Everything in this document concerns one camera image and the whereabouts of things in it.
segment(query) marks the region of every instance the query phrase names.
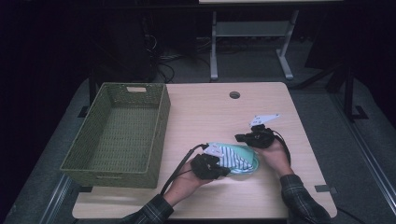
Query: wooden table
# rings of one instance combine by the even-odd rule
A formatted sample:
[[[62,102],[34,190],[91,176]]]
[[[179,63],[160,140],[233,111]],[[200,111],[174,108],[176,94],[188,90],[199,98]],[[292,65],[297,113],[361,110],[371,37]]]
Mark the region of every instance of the wooden table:
[[[283,83],[168,84],[171,109],[166,130],[158,188],[94,187],[78,195],[76,218],[120,218],[139,210],[158,194],[165,181],[192,147],[201,143],[237,143],[234,135],[249,133],[255,115],[280,114],[266,123],[284,137],[294,172],[312,197],[332,217],[336,208],[330,192],[316,192],[326,185],[288,89]],[[239,99],[230,97],[238,91]],[[199,188],[175,206],[170,218],[285,218],[275,173],[261,161],[252,175],[223,177]]]

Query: human hand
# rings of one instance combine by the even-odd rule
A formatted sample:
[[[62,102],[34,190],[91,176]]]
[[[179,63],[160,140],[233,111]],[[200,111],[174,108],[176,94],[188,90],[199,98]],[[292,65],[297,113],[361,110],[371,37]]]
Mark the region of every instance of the human hand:
[[[181,167],[179,176],[172,182],[171,187],[163,195],[172,206],[190,197],[199,187],[212,182],[211,179],[200,179],[191,170],[191,161]]]
[[[259,155],[264,157],[265,162],[273,168],[279,177],[294,174],[290,167],[285,149],[279,140],[275,139],[273,144],[267,148],[252,147]]]

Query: plaid shirt sleeve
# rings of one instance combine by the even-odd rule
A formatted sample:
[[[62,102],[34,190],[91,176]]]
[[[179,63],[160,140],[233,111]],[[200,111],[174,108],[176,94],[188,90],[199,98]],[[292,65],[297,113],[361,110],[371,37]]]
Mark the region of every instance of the plaid shirt sleeve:
[[[290,223],[332,223],[329,213],[311,197],[297,175],[280,178],[282,199],[290,210]]]
[[[120,224],[161,224],[174,212],[173,207],[163,198],[156,195],[138,212],[124,217]]]

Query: person's left hand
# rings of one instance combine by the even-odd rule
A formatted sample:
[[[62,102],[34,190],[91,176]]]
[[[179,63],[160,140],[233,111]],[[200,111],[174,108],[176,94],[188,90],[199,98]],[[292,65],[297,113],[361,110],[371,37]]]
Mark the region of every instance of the person's left hand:
[[[191,161],[187,161],[179,172],[179,176],[172,182],[168,191],[163,195],[170,205],[175,206],[180,201],[190,197],[199,187],[212,182],[210,179],[200,179],[191,170]]]

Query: wicker basket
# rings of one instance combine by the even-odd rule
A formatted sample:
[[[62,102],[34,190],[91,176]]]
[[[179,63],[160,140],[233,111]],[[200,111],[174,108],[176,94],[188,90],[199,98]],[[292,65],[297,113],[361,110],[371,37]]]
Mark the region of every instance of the wicker basket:
[[[155,189],[170,105],[164,84],[104,83],[61,171],[81,186]]]

